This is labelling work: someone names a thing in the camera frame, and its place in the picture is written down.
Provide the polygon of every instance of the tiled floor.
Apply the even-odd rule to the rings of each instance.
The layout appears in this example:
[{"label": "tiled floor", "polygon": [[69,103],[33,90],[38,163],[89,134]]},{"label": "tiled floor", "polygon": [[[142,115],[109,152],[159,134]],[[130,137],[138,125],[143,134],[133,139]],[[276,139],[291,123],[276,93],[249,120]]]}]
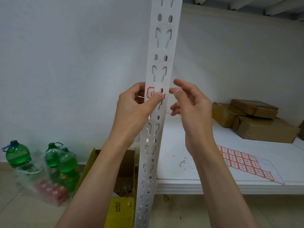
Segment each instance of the tiled floor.
[{"label": "tiled floor", "polygon": [[[0,227],[54,227],[64,211],[27,197],[0,171]],[[303,195],[245,195],[260,227],[304,227]],[[203,195],[155,195],[150,228],[210,227]]]}]

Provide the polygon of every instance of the yellow cardboard box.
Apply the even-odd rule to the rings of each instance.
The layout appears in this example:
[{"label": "yellow cardboard box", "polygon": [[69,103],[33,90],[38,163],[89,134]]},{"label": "yellow cardboard box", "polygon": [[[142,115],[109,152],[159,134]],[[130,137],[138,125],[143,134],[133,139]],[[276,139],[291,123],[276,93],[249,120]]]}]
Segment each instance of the yellow cardboard box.
[{"label": "yellow cardboard box", "polygon": [[[100,153],[100,149],[93,149],[89,160],[85,166],[82,176],[78,182],[78,185],[72,195],[75,195],[78,188],[82,184],[83,180],[87,176],[89,170],[93,166],[97,156]],[[133,182],[132,192],[128,193],[128,197],[114,197],[111,199],[107,220],[105,222],[105,228],[131,228],[134,227],[134,208],[136,199],[137,188],[137,172],[134,166],[134,150],[127,150],[124,158],[120,164],[118,171],[114,192],[120,191],[124,187],[126,182]]]}]

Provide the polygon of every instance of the cardboard box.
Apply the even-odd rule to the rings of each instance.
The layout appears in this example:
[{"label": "cardboard box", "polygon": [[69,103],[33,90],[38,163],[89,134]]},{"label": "cardboard box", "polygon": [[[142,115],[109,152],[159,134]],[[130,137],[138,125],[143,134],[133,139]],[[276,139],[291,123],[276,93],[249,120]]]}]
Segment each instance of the cardboard box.
[{"label": "cardboard box", "polygon": [[250,116],[237,116],[232,129],[244,139],[285,143],[292,143],[300,130],[279,118]]},{"label": "cardboard box", "polygon": [[278,107],[263,103],[261,101],[249,101],[232,99],[230,105],[240,109],[241,111],[255,117],[275,118],[278,114]]},{"label": "cardboard box", "polygon": [[299,138],[301,138],[302,140],[304,140],[304,120],[302,121],[302,123],[299,125],[300,128],[300,132],[299,132]]},{"label": "cardboard box", "polygon": [[[93,149],[72,198],[87,176],[99,153],[100,149]],[[134,166],[134,157],[135,151],[127,150],[120,164],[114,187],[114,192],[120,195],[120,197],[111,199],[105,228],[131,228],[134,226],[134,199],[136,198],[137,192],[138,172],[138,167],[136,170]]]},{"label": "cardboard box", "polygon": [[217,121],[222,127],[232,128],[237,115],[247,115],[243,111],[223,103],[213,103],[212,118]]}]

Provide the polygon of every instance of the hand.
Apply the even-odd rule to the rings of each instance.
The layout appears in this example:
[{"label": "hand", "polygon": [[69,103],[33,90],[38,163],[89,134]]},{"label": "hand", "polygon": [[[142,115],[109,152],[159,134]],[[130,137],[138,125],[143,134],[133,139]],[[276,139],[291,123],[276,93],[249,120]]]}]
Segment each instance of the hand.
[{"label": "hand", "polygon": [[194,85],[175,79],[179,87],[170,88],[177,102],[173,104],[171,116],[181,115],[188,152],[193,156],[200,149],[215,146],[212,130],[212,102]]},{"label": "hand", "polygon": [[148,122],[148,117],[161,102],[161,92],[155,92],[148,101],[144,102],[145,82],[134,84],[119,95],[111,138],[122,141],[127,149],[135,137]]}]

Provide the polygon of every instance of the white metal post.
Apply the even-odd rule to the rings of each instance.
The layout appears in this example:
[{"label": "white metal post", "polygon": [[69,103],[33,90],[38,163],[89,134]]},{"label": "white metal post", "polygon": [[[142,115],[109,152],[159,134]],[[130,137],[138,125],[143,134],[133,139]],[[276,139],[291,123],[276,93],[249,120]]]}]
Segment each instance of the white metal post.
[{"label": "white metal post", "polygon": [[154,91],[162,91],[163,100],[140,135],[135,228],[149,225],[181,6],[182,0],[151,0],[145,101]]}]

